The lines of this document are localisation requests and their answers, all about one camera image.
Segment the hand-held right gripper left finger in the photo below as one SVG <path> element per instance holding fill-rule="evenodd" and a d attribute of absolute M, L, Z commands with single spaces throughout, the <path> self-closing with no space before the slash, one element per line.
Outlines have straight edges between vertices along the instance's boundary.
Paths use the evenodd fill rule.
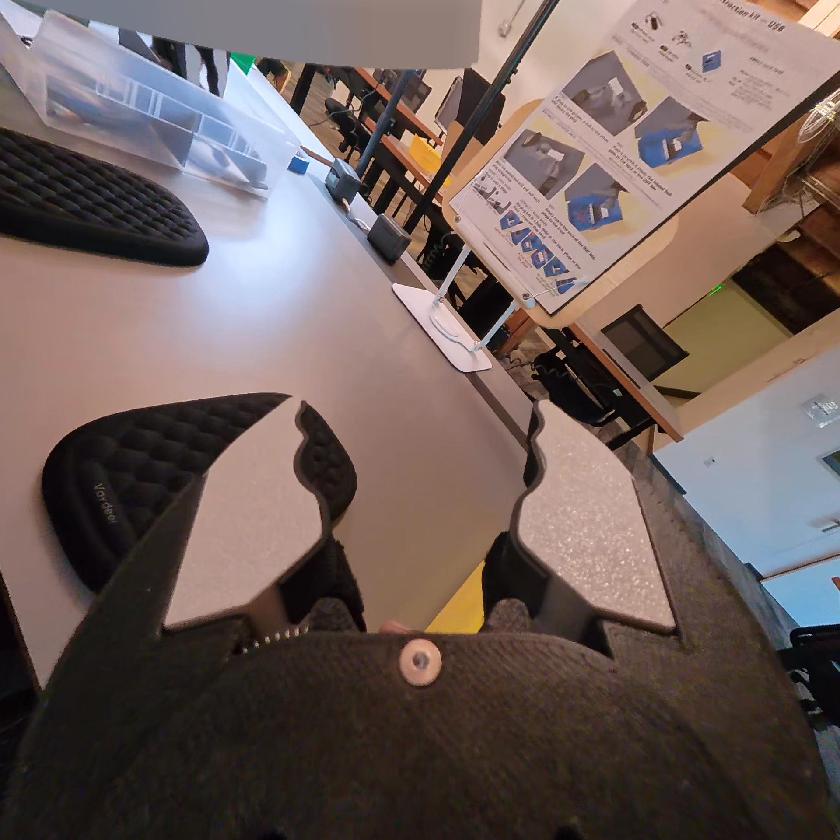
<path fill-rule="evenodd" d="M 292 396 L 241 434 L 208 471 L 164 628 L 242 616 L 253 634 L 296 634 L 280 580 L 321 548 L 325 502 L 301 473 L 303 402 Z"/>

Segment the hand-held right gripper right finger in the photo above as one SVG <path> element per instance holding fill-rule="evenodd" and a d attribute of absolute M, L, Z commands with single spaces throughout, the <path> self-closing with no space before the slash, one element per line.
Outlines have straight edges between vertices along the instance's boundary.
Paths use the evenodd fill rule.
<path fill-rule="evenodd" d="M 580 642 L 607 620 L 676 630 L 634 479 L 602 441 L 550 401 L 532 406 L 509 572 L 539 632 Z"/>

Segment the yellow plastic bin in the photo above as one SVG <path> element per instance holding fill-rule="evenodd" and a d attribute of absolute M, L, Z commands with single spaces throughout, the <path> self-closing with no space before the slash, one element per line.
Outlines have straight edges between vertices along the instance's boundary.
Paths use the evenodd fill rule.
<path fill-rule="evenodd" d="M 429 634 L 477 634 L 485 620 L 481 563 L 427 626 Z"/>

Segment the clear plastic tray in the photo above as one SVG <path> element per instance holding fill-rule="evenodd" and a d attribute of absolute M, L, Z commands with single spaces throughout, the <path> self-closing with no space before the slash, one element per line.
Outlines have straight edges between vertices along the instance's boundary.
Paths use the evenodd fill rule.
<path fill-rule="evenodd" d="M 299 151 L 264 122 L 75 20 L 48 11 L 29 45 L 1 16 L 2 67 L 40 120 L 267 197 Z"/>

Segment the black quilted pad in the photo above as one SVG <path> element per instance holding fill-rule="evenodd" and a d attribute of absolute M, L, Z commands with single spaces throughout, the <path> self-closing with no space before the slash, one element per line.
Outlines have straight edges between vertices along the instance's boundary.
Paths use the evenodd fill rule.
<path fill-rule="evenodd" d="M 170 267 L 196 267 L 209 244 L 184 202 L 151 179 L 1 129 L 1 234 Z"/>
<path fill-rule="evenodd" d="M 223 395 L 101 417 L 49 454 L 41 488 L 50 522 L 80 581 L 100 593 L 120 565 L 191 485 L 203 488 L 217 458 L 288 397 Z M 352 460 L 326 421 L 303 402 L 304 480 L 325 502 L 329 534 L 280 586 L 289 614 L 322 597 L 364 608 L 343 547 L 331 534 L 354 498 Z"/>

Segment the black office chair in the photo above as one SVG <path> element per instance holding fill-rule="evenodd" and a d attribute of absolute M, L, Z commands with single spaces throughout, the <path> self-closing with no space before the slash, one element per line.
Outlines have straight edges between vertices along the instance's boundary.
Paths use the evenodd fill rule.
<path fill-rule="evenodd" d="M 617 412 L 591 395 L 556 353 L 546 351 L 539 354 L 532 367 L 532 378 L 546 390 L 551 403 L 575 421 L 591 427 L 603 427 L 617 420 Z"/>

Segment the wooden office desk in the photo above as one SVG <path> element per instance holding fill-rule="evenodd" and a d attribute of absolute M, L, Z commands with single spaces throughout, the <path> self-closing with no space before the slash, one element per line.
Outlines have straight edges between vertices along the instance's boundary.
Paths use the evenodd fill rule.
<path fill-rule="evenodd" d="M 609 442 L 610 448 L 620 448 L 650 428 L 658 430 L 660 434 L 677 443 L 684 439 L 676 408 L 656 390 L 613 341 L 602 331 L 589 327 L 581 320 L 573 322 L 569 329 L 578 342 L 591 351 L 601 366 L 616 380 L 625 398 L 638 406 L 638 423 L 627 419 L 625 412 L 619 413 L 627 425 L 627 430 Z"/>

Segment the wooden display board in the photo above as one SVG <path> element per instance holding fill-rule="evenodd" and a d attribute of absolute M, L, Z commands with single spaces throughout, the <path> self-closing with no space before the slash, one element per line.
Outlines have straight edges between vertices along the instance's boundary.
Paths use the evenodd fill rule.
<path fill-rule="evenodd" d="M 583 290 L 576 301 L 572 301 L 570 309 L 565 314 L 557 312 L 554 315 L 548 314 L 537 302 L 532 308 L 527 308 L 522 300 L 521 289 L 511 282 L 515 277 L 511 276 L 506 267 L 491 254 L 484 240 L 473 232 L 464 232 L 461 226 L 463 214 L 454 210 L 452 201 L 458 192 L 467 187 L 471 180 L 480 173 L 481 169 L 491 158 L 501 150 L 509 139 L 518 134 L 523 124 L 526 123 L 531 114 L 542 105 L 541 99 L 534 99 L 522 105 L 510 118 L 500 127 L 497 134 L 482 148 L 468 144 L 468 150 L 473 151 L 470 157 L 462 154 L 452 171 L 450 186 L 445 186 L 440 192 L 440 202 L 446 223 L 454 229 L 456 234 L 464 241 L 471 252 L 488 268 L 489 273 L 495 277 L 505 290 L 510 294 L 517 306 L 523 309 L 537 325 L 546 329 L 561 329 L 570 326 L 573 322 L 582 318 L 583 314 L 591 309 L 598 301 L 602 300 L 610 291 L 621 286 L 631 275 L 641 270 L 651 259 L 661 253 L 676 235 L 678 220 L 673 217 L 662 227 L 653 232 L 643 242 L 639 243 L 632 251 L 620 259 L 612 268 L 601 275 L 597 281 L 591 283 L 586 290 Z"/>

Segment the black power adapter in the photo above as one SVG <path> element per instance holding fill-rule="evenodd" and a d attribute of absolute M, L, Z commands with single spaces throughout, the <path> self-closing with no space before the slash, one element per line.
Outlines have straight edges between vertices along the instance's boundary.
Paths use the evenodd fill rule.
<path fill-rule="evenodd" d="M 351 204 L 361 189 L 361 179 L 355 169 L 344 159 L 335 157 L 325 180 L 325 186 L 334 202 Z"/>
<path fill-rule="evenodd" d="M 403 257 L 412 242 L 411 235 L 385 213 L 377 215 L 366 238 L 376 253 L 390 266 Z"/>

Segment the printed instruction sheet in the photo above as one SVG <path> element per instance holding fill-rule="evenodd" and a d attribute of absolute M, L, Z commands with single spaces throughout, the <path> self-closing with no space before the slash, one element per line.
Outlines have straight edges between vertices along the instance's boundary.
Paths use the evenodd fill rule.
<path fill-rule="evenodd" d="M 836 38 L 746 2 L 636 2 L 451 201 L 552 316 L 838 77 Z"/>

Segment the small yellow bin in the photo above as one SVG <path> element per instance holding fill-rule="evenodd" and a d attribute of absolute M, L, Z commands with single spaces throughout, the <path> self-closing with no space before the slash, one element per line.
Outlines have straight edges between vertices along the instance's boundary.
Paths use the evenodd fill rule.
<path fill-rule="evenodd" d="M 414 135 L 405 155 L 409 174 L 422 188 L 428 188 L 443 161 L 440 148 L 424 137 Z"/>

